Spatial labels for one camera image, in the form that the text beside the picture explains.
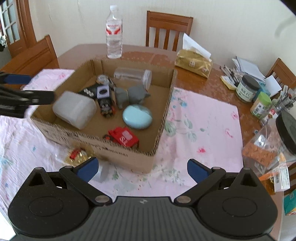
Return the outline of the jar of golden capsules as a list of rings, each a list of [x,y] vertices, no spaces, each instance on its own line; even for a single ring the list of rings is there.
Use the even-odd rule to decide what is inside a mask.
[[[102,183],[107,179],[109,173],[109,163],[95,156],[91,151],[83,148],[71,149],[65,162],[74,167],[74,173],[82,180],[91,180]]]

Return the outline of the white translucent plastic container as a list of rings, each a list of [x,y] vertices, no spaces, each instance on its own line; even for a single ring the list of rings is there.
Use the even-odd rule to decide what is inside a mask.
[[[65,91],[53,104],[55,115],[79,130],[88,125],[96,111],[93,99],[71,91]]]

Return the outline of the red toy block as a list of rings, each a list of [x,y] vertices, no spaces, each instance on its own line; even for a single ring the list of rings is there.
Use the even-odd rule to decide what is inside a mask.
[[[138,137],[127,127],[117,127],[113,130],[109,130],[108,134],[104,135],[103,138],[124,147],[136,149],[139,147]]]

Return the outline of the black digital timer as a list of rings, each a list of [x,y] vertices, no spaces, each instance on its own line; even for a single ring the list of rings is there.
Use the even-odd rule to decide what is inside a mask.
[[[81,94],[86,97],[90,97],[91,99],[97,99],[97,88],[99,84],[93,84],[89,87],[84,88],[83,90],[79,91],[78,94]]]

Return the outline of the small red black toy car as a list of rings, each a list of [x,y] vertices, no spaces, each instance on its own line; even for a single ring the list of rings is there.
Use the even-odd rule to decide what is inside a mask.
[[[108,98],[99,99],[98,104],[100,107],[100,113],[105,118],[110,118],[115,114],[115,108],[112,100]]]

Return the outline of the black cube toy red buttons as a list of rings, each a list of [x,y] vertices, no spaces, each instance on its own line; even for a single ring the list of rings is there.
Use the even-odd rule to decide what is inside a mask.
[[[97,87],[97,99],[109,98],[110,97],[110,86],[100,85]]]

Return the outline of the correction tape dispenser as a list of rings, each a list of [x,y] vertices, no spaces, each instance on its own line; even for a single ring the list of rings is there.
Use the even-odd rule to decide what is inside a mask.
[[[116,84],[107,75],[101,74],[96,78],[96,82],[102,85],[109,85],[110,87],[116,87]]]

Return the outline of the light blue round case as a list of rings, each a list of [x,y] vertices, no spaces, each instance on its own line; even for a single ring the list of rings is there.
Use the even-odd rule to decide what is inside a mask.
[[[148,128],[152,123],[152,112],[139,104],[129,105],[122,113],[127,126],[136,130]]]

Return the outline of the grey animal figurine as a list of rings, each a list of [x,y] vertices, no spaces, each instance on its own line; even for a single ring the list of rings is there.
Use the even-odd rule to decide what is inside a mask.
[[[116,87],[114,94],[119,109],[131,104],[143,104],[144,100],[151,96],[142,84],[131,86],[128,89]]]

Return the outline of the pink floral tablecloth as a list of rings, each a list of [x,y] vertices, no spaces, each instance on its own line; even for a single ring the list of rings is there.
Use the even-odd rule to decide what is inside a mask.
[[[175,88],[165,128],[148,174],[108,164],[90,184],[111,198],[169,196],[176,198],[195,185],[187,161],[228,172],[242,168],[242,136],[236,106]],[[1,213],[35,167],[57,171],[69,150],[47,139],[30,118],[1,117]]]

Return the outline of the wooden chair left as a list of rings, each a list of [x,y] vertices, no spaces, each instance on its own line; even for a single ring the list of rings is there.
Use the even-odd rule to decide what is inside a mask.
[[[35,76],[43,69],[59,69],[57,55],[49,35],[18,54],[1,68],[1,71]]]

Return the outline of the wooden chair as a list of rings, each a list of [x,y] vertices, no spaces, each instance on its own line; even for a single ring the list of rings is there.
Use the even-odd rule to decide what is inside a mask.
[[[280,58],[277,58],[266,77],[271,75],[276,79],[281,87],[287,85],[289,88],[295,90],[296,76]]]
[[[59,69],[57,55],[49,35],[18,54],[1,68],[1,71],[35,76],[43,69]]]
[[[180,33],[191,33],[193,17],[147,11],[145,46],[149,46],[150,28],[155,28],[154,47],[159,47],[160,30],[165,30],[163,49],[167,50],[171,31],[175,32],[172,51],[177,51]]]

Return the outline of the large clear jar black lid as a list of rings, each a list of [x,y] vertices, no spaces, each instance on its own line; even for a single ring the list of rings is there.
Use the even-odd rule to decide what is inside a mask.
[[[273,180],[274,192],[290,189],[288,167],[295,162],[295,118],[286,110],[270,119],[242,149],[244,167],[260,181]]]

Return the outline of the teal cardboard box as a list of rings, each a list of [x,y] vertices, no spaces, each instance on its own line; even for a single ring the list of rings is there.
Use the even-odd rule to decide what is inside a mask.
[[[293,190],[284,198],[285,215],[294,215],[296,213],[296,190]]]

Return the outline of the small jar green lid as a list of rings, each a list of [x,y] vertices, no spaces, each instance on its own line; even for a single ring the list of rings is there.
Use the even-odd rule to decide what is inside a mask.
[[[261,118],[262,114],[267,110],[267,108],[271,105],[270,97],[264,93],[260,92],[257,96],[257,99],[253,103],[250,108],[250,112],[257,118]]]

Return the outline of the small jar black lid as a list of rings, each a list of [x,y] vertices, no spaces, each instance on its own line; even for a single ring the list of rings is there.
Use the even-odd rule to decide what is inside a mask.
[[[236,88],[236,96],[242,101],[249,103],[260,89],[259,83],[250,75],[243,75]]]

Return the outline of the pens bundle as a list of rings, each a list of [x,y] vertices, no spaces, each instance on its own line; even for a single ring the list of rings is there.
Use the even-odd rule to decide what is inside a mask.
[[[242,73],[235,69],[230,69],[226,65],[220,66],[220,70],[223,72],[223,78],[234,88],[238,87],[242,80]]]

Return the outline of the clear water bottle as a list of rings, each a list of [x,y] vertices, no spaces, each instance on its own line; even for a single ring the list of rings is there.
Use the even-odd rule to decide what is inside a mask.
[[[122,16],[117,5],[110,5],[106,19],[107,57],[118,59],[122,56]]]

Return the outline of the pen holder cup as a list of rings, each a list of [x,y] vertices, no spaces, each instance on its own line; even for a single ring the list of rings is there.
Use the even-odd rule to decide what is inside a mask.
[[[280,113],[291,107],[295,102],[295,92],[289,88],[287,85],[283,87],[283,90],[280,92],[280,96],[277,99],[277,102],[271,107],[267,114],[267,120],[276,119]]]

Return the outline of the stack of papers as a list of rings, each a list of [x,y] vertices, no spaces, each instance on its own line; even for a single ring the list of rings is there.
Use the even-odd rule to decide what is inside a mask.
[[[248,60],[242,59],[240,57],[232,58],[237,70],[245,74],[251,75],[261,86],[265,88],[270,97],[279,93],[282,87],[274,78],[273,75],[265,77],[259,70],[258,66]]]

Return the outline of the gold tissue pack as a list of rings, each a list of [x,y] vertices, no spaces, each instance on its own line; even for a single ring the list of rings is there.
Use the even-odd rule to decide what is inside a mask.
[[[212,65],[211,53],[184,33],[182,49],[177,53],[175,66],[208,78]]]

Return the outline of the wooden chair far right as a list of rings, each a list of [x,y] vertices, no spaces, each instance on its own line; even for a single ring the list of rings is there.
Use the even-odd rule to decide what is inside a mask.
[[[277,58],[266,77],[271,75],[276,79],[281,87],[287,85],[289,88],[295,90],[296,76],[280,58]]]

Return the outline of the wooden chair far centre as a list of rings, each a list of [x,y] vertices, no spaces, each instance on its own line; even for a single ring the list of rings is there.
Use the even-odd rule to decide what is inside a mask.
[[[191,33],[193,17],[147,11],[145,46],[149,46],[150,28],[155,28],[154,47],[159,47],[160,30],[165,30],[163,49],[167,50],[171,31],[175,32],[172,51],[177,51],[180,33]]]

